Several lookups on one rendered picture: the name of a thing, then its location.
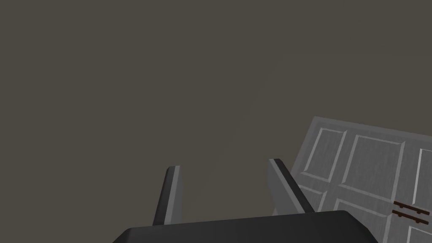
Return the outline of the grey panelled cupboard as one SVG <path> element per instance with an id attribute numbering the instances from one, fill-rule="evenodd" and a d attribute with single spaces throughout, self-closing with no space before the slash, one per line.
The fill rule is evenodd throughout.
<path id="1" fill-rule="evenodd" d="M 315 211 L 349 212 L 378 243 L 432 243 L 432 136 L 314 117 L 291 175 Z"/>

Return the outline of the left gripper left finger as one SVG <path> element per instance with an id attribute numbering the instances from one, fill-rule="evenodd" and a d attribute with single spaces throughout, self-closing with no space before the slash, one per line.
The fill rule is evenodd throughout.
<path id="1" fill-rule="evenodd" d="M 153 226 L 181 223 L 183 180 L 181 166 L 170 166 L 165 173 Z"/>

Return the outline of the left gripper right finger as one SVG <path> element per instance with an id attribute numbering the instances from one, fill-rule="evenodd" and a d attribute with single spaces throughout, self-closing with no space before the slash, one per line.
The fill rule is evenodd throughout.
<path id="1" fill-rule="evenodd" d="M 315 212 L 281 159 L 268 161 L 267 185 L 275 207 L 274 215 Z"/>

